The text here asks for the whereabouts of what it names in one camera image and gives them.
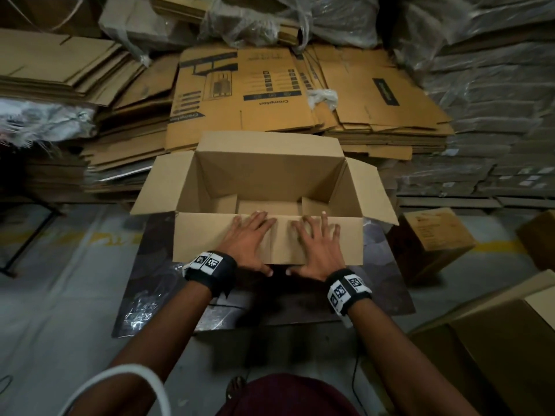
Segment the right hand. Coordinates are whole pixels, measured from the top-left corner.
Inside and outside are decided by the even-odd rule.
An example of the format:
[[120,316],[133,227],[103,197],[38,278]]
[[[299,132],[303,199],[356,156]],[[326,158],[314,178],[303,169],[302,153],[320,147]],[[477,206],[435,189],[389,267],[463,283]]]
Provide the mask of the right hand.
[[302,220],[309,223],[312,228],[312,236],[308,234],[302,222],[292,222],[291,224],[297,230],[305,247],[307,263],[289,267],[285,274],[290,276],[294,273],[301,277],[325,282],[331,273],[345,268],[345,261],[339,247],[341,228],[336,224],[333,237],[330,235],[326,212],[322,212],[321,228],[318,222],[310,216],[303,216]]

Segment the dark tabletop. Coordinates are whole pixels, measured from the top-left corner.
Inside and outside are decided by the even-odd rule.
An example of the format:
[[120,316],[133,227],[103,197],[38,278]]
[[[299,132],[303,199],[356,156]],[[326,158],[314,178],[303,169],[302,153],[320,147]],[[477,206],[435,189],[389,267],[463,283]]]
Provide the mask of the dark tabletop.
[[[135,335],[156,311],[184,286],[180,263],[171,261],[175,213],[151,215],[123,294],[113,337]],[[321,282],[285,275],[286,265],[273,265],[274,276],[238,271],[228,298],[212,300],[196,331],[339,321]],[[364,223],[364,265],[351,266],[372,289],[373,300],[390,315],[415,311],[381,226]]]

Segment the floor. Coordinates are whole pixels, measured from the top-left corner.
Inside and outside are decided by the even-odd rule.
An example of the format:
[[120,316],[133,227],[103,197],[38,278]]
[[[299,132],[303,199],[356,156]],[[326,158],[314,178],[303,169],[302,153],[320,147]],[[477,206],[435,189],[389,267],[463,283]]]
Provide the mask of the floor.
[[[0,276],[0,378],[13,377],[0,395],[4,416],[56,414],[73,390],[104,369],[127,342],[110,333],[145,219],[117,205],[72,205],[63,211],[66,217],[57,218],[17,263],[18,278]],[[26,205],[3,215],[0,262],[45,213]],[[460,211],[480,244],[445,268],[433,285],[411,289],[417,312],[397,317],[399,325],[410,330],[535,274],[514,234],[535,213]],[[339,323],[197,335],[166,383],[173,412],[211,416],[223,404],[232,376],[251,380],[290,372],[334,385],[363,413],[351,391],[356,347],[354,332]],[[384,413],[360,369],[355,390],[368,414]],[[150,414],[158,415],[158,409]]]

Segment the open cardboard box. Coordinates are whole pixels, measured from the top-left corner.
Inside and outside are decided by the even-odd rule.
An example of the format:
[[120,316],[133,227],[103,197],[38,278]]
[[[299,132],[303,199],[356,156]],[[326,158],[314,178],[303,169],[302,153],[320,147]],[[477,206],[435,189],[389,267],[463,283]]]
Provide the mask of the open cardboard box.
[[291,227],[302,215],[325,210],[341,225],[347,265],[362,265],[363,216],[397,224],[378,170],[336,139],[254,131],[205,132],[195,152],[158,156],[131,214],[176,211],[173,260],[188,262],[257,210],[277,219],[260,245],[268,264],[305,262]]

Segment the wrist strap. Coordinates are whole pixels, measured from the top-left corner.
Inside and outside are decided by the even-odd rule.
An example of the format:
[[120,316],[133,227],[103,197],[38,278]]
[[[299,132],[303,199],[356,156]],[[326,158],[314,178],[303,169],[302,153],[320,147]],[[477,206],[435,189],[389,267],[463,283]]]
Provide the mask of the wrist strap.
[[349,308],[358,300],[372,299],[371,289],[365,285],[364,281],[348,268],[342,268],[331,273],[326,280],[328,286],[328,300],[335,313],[345,319]]
[[222,292],[226,297],[235,286],[237,262],[233,257],[219,251],[203,252],[183,267],[186,280],[194,280],[208,287],[212,297]]

